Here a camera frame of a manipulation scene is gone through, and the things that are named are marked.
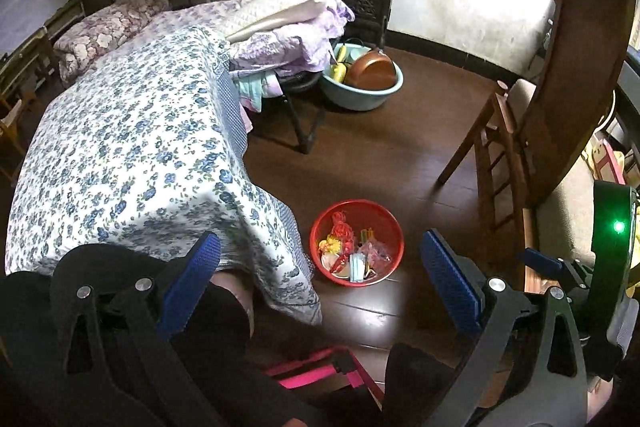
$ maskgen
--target copper pot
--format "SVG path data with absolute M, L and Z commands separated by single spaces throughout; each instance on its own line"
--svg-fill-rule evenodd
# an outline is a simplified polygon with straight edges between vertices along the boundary
M 398 80 L 393 61 L 383 51 L 385 47 L 386 17 L 377 47 L 359 57 L 349 68 L 344 83 L 356 89 L 381 91 L 390 89 Z

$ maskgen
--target yellow object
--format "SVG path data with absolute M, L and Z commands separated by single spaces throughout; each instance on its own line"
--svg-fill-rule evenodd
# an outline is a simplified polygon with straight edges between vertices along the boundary
M 338 50 L 338 56 L 335 58 L 337 62 L 344 62 L 344 59 L 347 58 L 347 46 L 344 44 Z
M 331 78 L 338 82 L 338 84 L 343 83 L 344 76 L 347 74 L 347 66 L 345 66 L 342 62 L 338 64 L 334 64 L 331 66 Z
M 318 248 L 322 253 L 335 253 L 339 254 L 342 249 L 340 239 L 333 235 L 328 235 L 326 239 L 323 239 L 318 243 Z
M 367 241 L 375 239 L 373 235 L 373 229 L 360 230 L 360 242 L 364 245 Z
M 591 174 L 596 178 L 596 166 L 593 163 L 593 145 L 591 144 L 591 140 L 587 142 L 587 146 L 584 148 L 584 151 L 582 151 L 582 159 L 587 162 L 587 165 L 591 170 Z

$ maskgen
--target floral bedspread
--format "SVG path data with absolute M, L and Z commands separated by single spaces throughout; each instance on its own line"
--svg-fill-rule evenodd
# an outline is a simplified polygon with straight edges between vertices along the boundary
M 295 220 L 244 169 L 238 107 L 228 42 L 205 26 L 83 75 L 49 105 L 25 158 L 6 272 L 49 274 L 88 243 L 169 260 L 212 230 L 220 268 L 252 273 L 273 308 L 319 323 Z

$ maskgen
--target blanket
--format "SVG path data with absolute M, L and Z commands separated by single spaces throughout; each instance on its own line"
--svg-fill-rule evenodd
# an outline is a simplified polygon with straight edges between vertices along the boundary
M 15 189 L 7 273 L 50 274 L 88 243 L 168 261 L 212 230 L 220 269 L 252 273 L 270 306 L 321 321 L 291 211 L 244 169 L 228 46 L 210 28 L 184 28 L 84 74 L 49 105 Z
M 135 37 L 96 60 L 94 67 L 99 68 L 109 60 L 130 54 L 157 38 L 187 26 L 201 24 L 215 30 L 223 19 L 249 1 L 217 1 L 160 13 Z M 327 10 L 315 19 L 258 32 L 243 42 L 236 42 L 229 50 L 231 77 L 236 80 L 267 70 L 275 70 L 280 76 L 300 71 L 322 71 L 329 65 L 330 39 L 341 36 L 346 23 L 354 19 L 353 12 L 345 3 L 330 0 Z

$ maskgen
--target chair seat cushion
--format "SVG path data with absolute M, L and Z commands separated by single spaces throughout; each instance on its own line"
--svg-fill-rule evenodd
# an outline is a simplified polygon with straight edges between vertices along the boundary
M 519 79 L 509 91 L 507 103 L 519 124 L 536 86 Z M 549 257 L 579 259 L 593 266 L 593 174 L 579 157 L 558 187 L 536 209 L 539 248 Z

